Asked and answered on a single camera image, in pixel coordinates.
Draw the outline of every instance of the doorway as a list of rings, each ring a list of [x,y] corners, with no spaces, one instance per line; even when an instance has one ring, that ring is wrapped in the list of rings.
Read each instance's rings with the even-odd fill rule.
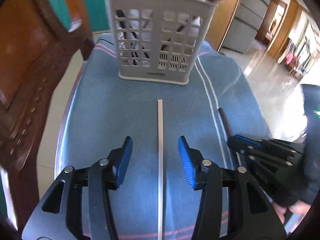
[[[271,0],[268,10],[255,39],[268,47],[284,15],[287,4],[280,0]]]

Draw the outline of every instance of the table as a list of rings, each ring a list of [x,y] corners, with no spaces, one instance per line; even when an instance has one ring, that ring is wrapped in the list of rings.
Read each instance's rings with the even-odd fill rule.
[[[178,138],[220,167],[233,168],[217,108],[222,107],[234,133],[268,139],[268,128],[240,67],[203,42],[186,86],[118,78],[111,34],[102,34],[90,55],[60,132],[55,176],[72,165],[89,167],[121,147],[126,136],[133,152],[124,183],[110,191],[120,239],[157,237],[157,100],[163,100],[164,236],[190,239],[200,191],[187,183]],[[221,233],[227,229],[228,201],[223,195]],[[87,188],[83,189],[83,226],[88,233]]]

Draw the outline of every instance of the tiled floor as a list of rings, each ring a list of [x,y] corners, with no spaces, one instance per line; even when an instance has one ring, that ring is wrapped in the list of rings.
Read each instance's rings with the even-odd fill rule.
[[[265,53],[256,42],[243,55],[222,48],[226,56],[241,67],[273,138],[293,141],[305,129],[307,118],[303,110],[303,94],[297,79],[288,76],[287,70]],[[300,83],[319,82],[320,66],[314,65]]]
[[[94,35],[95,41],[98,37],[99,34]],[[284,67],[265,54],[263,47],[257,43],[252,44],[246,55],[224,48],[221,49],[221,52],[233,58],[240,65],[260,104],[272,136],[294,140],[306,126],[306,118],[303,116],[303,96],[298,81],[289,77]],[[73,56],[67,72],[52,97],[37,159],[40,197],[54,180],[55,151],[60,121],[82,63],[83,59],[78,51]],[[302,81],[317,84],[320,79],[315,77],[319,76],[320,66],[317,65]]]
[[[94,34],[97,41],[100,34]],[[37,157],[38,187],[40,198],[54,181],[54,162],[60,124],[71,88],[83,64],[80,50],[73,55],[68,69],[52,96],[46,126]]]

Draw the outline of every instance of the white container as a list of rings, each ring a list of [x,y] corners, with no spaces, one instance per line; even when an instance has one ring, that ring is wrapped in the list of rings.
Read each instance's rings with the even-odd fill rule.
[[[120,78],[188,84],[214,4],[203,0],[105,2]]]

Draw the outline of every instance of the pink stripe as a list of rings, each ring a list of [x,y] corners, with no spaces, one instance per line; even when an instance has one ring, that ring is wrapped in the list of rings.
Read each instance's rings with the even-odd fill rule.
[[[101,43],[97,43],[96,45],[100,45],[100,46],[106,48],[107,50],[110,50],[111,52],[115,53],[112,49],[109,49],[107,46],[105,46],[105,45],[103,45]]]
[[[110,54],[109,52],[107,52],[106,50],[104,50],[104,49],[102,49],[102,48],[97,48],[97,47],[95,47],[95,48],[93,48],[93,49],[99,49],[99,50],[102,50],[103,52],[105,52],[105,53],[109,54],[110,56],[117,58],[117,56]]]
[[[225,211],[225,212],[222,213],[222,216],[227,215],[227,214],[228,214],[228,212]],[[222,224],[227,223],[227,222],[228,222],[227,218],[221,221]],[[188,226],[186,228],[182,228],[182,229],[179,229],[179,230],[164,232],[164,235],[165,236],[171,236],[171,235],[183,233],[183,232],[186,232],[186,231],[189,231],[189,230],[193,230],[193,229],[194,229],[194,226]],[[186,238],[191,237],[191,236],[192,236],[192,234],[191,235],[186,235],[186,236],[180,236],[178,238],[172,238],[172,239],[168,239],[168,240],[186,239]],[[118,237],[120,239],[153,238],[153,237],[158,237],[158,233],[150,233],[150,234],[142,234],[142,235],[119,235]]]
[[[179,230],[175,230],[175,231],[169,231],[169,232],[164,232],[165,236],[171,236],[174,234],[179,234],[179,233],[183,233],[189,230],[193,230],[194,226],[188,226],[186,228],[182,228]],[[143,235],[119,235],[119,238],[121,239],[136,239],[136,238],[150,238],[150,237],[157,237],[158,233],[153,233],[153,234],[143,234]]]
[[[182,240],[182,239],[189,238],[191,236],[192,236],[192,234],[189,234],[189,235],[180,236],[180,237],[177,237],[177,238],[171,238],[171,239],[168,239],[168,240]]]
[[[202,56],[202,55],[205,55],[205,54],[208,54],[209,52],[208,51],[204,51],[204,52],[201,52],[198,57]]]

